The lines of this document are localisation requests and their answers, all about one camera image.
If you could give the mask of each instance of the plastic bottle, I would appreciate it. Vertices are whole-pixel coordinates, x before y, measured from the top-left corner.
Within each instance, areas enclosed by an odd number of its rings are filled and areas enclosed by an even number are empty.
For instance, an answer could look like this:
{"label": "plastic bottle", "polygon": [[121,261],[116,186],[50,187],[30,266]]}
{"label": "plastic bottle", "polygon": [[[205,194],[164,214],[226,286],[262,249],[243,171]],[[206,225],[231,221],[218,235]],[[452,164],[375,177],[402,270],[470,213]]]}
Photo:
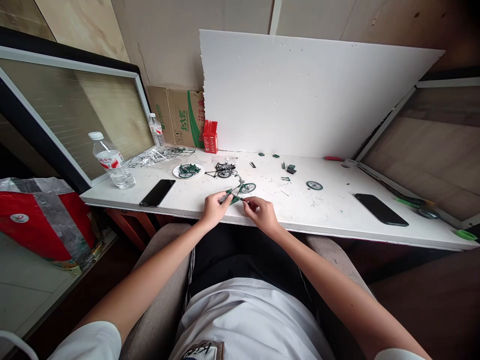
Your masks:
{"label": "plastic bottle", "polygon": [[156,115],[153,112],[150,113],[148,124],[150,125],[151,137],[153,138],[155,145],[161,147],[164,146],[165,137],[164,131],[162,130],[162,124],[158,122]]}
{"label": "plastic bottle", "polygon": [[117,147],[105,140],[99,131],[90,132],[88,136],[93,140],[93,156],[105,168],[113,183],[121,190],[133,188],[135,178]]}

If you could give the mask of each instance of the glass pane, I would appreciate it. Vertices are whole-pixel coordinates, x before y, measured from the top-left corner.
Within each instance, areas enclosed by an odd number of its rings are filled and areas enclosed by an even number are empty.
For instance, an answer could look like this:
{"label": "glass pane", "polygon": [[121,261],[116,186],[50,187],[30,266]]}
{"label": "glass pane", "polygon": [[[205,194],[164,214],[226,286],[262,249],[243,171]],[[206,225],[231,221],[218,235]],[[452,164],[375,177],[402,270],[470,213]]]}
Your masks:
{"label": "glass pane", "polygon": [[126,160],[153,146],[133,78],[8,59],[0,67],[91,180],[105,171],[88,133],[102,132]]}
{"label": "glass pane", "polygon": [[460,221],[480,214],[480,86],[421,88],[362,162]]}

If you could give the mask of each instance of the cardboard box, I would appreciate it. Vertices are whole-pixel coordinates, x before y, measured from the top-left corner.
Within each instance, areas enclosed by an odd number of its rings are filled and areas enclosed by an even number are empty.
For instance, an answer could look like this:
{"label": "cardboard box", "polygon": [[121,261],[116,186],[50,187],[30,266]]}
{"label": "cardboard box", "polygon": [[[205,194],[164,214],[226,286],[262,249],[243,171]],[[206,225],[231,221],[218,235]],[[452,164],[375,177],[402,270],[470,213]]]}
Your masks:
{"label": "cardboard box", "polygon": [[149,86],[151,107],[155,109],[168,143],[186,147],[204,147],[204,93]]}
{"label": "cardboard box", "polygon": [[156,118],[161,124],[165,141],[169,144],[175,144],[168,90],[164,87],[148,86],[148,94],[151,100],[150,108],[156,114]]}

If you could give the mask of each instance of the black phone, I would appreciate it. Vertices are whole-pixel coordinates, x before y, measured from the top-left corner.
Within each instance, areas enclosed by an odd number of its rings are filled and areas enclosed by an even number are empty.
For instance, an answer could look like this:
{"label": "black phone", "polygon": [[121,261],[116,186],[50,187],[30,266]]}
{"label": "black phone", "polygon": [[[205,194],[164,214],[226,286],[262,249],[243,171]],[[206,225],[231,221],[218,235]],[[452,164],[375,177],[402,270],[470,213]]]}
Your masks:
{"label": "black phone", "polygon": [[160,180],[143,200],[140,201],[139,205],[149,208],[158,207],[174,184],[175,180]]}
{"label": "black phone", "polygon": [[409,225],[395,211],[381,202],[378,197],[368,194],[355,194],[355,197],[382,223],[403,227]]}

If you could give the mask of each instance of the forearm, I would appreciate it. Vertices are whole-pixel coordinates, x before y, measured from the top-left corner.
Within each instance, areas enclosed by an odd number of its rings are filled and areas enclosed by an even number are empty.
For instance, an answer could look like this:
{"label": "forearm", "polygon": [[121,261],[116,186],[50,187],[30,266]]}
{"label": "forearm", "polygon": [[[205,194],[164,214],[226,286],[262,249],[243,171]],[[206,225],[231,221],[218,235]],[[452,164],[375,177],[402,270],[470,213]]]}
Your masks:
{"label": "forearm", "polygon": [[389,348],[405,349],[430,359],[383,306],[327,260],[283,228],[275,229],[268,236],[300,267],[325,303],[350,330],[367,359]]}
{"label": "forearm", "polygon": [[180,235],[112,289],[78,324],[108,321],[117,327],[122,344],[163,286],[211,229],[202,221]]}

